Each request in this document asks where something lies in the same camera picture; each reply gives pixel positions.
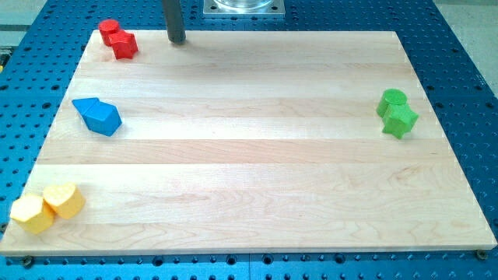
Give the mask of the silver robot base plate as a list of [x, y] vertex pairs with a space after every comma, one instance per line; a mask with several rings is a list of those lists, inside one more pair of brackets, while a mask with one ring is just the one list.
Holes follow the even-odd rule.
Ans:
[[284, 18], [284, 0], [204, 0], [207, 18]]

